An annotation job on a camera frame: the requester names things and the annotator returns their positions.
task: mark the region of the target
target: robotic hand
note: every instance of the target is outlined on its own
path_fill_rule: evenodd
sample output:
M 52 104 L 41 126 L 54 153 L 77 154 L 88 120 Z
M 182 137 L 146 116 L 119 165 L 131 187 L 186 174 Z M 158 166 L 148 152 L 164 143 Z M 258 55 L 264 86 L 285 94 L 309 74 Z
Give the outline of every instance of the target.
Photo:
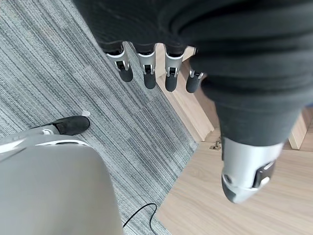
M 155 43 L 166 47 L 173 91 L 186 46 L 197 48 L 187 90 L 215 102 L 223 142 L 222 186 L 241 203 L 269 182 L 301 109 L 313 101 L 313 2 L 271 0 L 74 0 L 121 79 L 132 42 L 148 89 Z

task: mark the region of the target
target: black fabric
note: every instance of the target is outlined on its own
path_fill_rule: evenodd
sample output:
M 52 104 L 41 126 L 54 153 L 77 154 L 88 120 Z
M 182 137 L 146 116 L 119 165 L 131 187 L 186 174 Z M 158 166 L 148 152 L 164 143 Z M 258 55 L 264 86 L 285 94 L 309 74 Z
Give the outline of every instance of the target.
M 246 138 L 254 141 L 243 143 L 264 144 L 254 138 L 258 133 L 252 118 L 266 123 L 270 114 L 274 120 L 288 121 L 277 128 L 263 126 L 268 135 L 282 132 L 266 144 L 284 141 L 296 114 L 313 102 L 311 0 L 74 2 L 104 51 L 108 43 L 122 41 L 197 47 L 190 64 L 208 74 L 202 83 L 205 95 L 218 110 L 230 108 L 229 115 L 234 116 L 226 118 L 218 111 L 222 135 L 239 133 L 236 128 L 244 122 L 245 128 L 253 129 L 245 133 Z

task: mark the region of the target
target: striped carpet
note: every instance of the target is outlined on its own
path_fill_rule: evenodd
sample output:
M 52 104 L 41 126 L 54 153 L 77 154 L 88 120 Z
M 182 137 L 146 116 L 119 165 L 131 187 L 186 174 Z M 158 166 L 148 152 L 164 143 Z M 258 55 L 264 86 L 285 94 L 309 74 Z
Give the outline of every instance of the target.
M 134 50 L 123 83 L 69 0 L 0 1 L 0 137 L 57 118 L 91 113 L 81 138 L 103 157 L 122 220 L 161 204 L 196 143 L 161 90 L 147 90 Z M 153 208 L 124 230 L 150 234 Z M 153 220 L 160 235 L 168 234 Z

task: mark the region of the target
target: silver metal part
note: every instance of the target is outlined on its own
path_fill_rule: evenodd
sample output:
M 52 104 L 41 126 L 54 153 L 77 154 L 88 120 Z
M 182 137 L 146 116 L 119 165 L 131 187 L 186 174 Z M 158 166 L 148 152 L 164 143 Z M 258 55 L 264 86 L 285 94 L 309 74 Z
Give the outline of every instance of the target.
M 54 125 L 36 127 L 0 139 L 0 159 L 7 156 L 7 152 L 24 149 L 35 145 L 55 145 L 61 143 L 76 143 L 88 145 L 73 136 L 60 135 Z
M 109 59 L 111 60 L 111 62 L 115 65 L 116 69 L 118 71 L 121 71 L 120 67 L 119 67 L 119 63 L 123 64 L 123 67 L 125 68 L 125 70 L 129 69 L 129 58 L 127 55 L 126 50 L 124 49 L 123 52 L 119 55 L 110 55 L 107 54 L 107 56 L 109 57 Z
M 189 76 L 190 76 L 191 78 L 193 78 L 193 77 L 195 76 L 195 72 L 196 72 L 196 71 L 194 71 L 192 68 L 190 68 Z M 201 79 L 203 78 L 203 76 L 204 76 L 204 72 L 201 72 L 201 73 L 199 74 L 199 76 L 198 76 L 198 80 L 201 80 Z
M 149 55 L 143 55 L 138 53 L 138 58 L 140 66 L 142 68 L 143 74 L 147 74 L 145 66 L 150 66 L 150 74 L 154 74 L 156 70 L 156 51 L 152 52 Z
M 215 145 L 210 146 L 210 149 L 220 150 L 221 149 L 221 142 L 220 141 L 215 141 Z
M 165 71 L 166 71 L 166 76 L 170 76 L 170 68 L 174 68 L 174 77 L 178 76 L 181 64 L 182 64 L 182 58 L 184 55 L 181 55 L 179 57 L 172 57 L 169 56 L 165 50 Z
M 224 138 L 222 186 L 227 198 L 233 203 L 241 203 L 267 184 L 283 146 L 284 143 L 251 146 Z M 258 171 L 262 174 L 269 169 L 268 176 L 259 178 L 260 182 L 256 184 Z

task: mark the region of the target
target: black cable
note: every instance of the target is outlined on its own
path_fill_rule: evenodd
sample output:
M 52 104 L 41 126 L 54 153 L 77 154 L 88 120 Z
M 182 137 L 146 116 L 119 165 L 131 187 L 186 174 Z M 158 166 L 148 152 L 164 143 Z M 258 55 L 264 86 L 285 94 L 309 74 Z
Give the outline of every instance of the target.
M 157 211 L 157 205 L 155 204 L 155 203 L 148 203 L 148 204 L 146 204 L 146 205 L 144 205 L 143 207 L 141 207 L 140 209 L 138 209 L 125 223 L 124 223 L 124 225 L 123 225 L 123 228 L 128 224 L 128 222 L 139 212 L 139 211 L 141 211 L 143 208 L 145 208 L 145 207 L 147 207 L 147 206 L 149 206 L 149 205 L 155 205 L 155 211 L 153 212 L 153 214 L 151 215 L 151 217 L 150 217 L 150 221 L 149 221 L 149 226 L 150 226 L 150 229 L 151 229 L 151 231 L 155 234 L 155 235 L 157 235 L 157 233 L 153 230 L 153 228 L 151 227 L 151 221 L 152 221 L 152 218 L 153 218 L 153 216 L 155 215 L 155 213 L 156 213 L 156 211 Z

